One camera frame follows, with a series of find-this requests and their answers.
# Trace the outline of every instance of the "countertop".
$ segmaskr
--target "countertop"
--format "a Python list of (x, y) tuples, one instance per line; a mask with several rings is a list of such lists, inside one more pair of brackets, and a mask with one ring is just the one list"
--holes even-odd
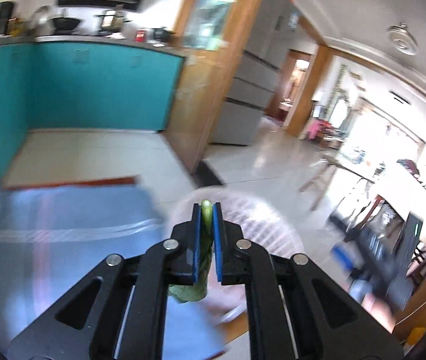
[(135, 42), (131, 39), (111, 39), (101, 36), (91, 35), (49, 35), (49, 36), (1, 36), (0, 46), (8, 44), (22, 44), (22, 43), (43, 43), (43, 42), (83, 42), (83, 43), (97, 43), (97, 44), (115, 44), (118, 46), (136, 47), (158, 53), (170, 54), (173, 56), (186, 57), (186, 54), (173, 47), (155, 47), (152, 44)]

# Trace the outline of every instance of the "metal screw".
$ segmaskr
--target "metal screw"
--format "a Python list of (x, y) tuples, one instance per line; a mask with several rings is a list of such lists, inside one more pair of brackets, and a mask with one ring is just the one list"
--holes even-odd
[(299, 266), (305, 266), (308, 264), (309, 259), (305, 254), (299, 253), (293, 256), (293, 261)]
[(119, 254), (110, 254), (106, 257), (106, 263), (109, 266), (117, 266), (123, 258)]
[(163, 242), (163, 247), (167, 251), (173, 251), (178, 246), (180, 246), (180, 243), (176, 239), (173, 239), (173, 238), (167, 239), (165, 242)]
[(244, 251), (251, 247), (251, 241), (248, 239), (239, 239), (236, 241), (236, 247)]

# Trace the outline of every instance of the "doorway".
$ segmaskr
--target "doorway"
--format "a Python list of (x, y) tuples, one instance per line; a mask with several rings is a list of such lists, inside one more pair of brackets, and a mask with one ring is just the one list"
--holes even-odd
[(309, 67), (310, 54), (290, 50), (283, 63), (276, 92), (271, 97), (265, 114), (283, 124)]

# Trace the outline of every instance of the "teal kitchen cabinet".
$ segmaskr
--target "teal kitchen cabinet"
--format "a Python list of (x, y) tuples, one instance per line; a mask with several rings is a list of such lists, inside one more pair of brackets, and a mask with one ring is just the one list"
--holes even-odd
[(29, 92), (29, 44), (0, 47), (0, 178), (28, 132), (25, 104)]
[(183, 59), (134, 47), (91, 46), (86, 65), (91, 82), (79, 97), (81, 124), (90, 128), (165, 129)]
[(30, 128), (166, 128), (182, 57), (81, 42), (33, 48)]
[(78, 102), (86, 79), (79, 47), (72, 42), (32, 45), (30, 128), (79, 128)]

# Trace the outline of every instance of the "blue tablecloth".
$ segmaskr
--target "blue tablecloth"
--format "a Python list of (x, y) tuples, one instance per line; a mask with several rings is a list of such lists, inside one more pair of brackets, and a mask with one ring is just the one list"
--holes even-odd
[[(143, 254), (163, 220), (139, 186), (0, 188), (0, 350), (108, 254)], [(207, 359), (223, 340), (194, 303), (168, 300), (165, 360)]]

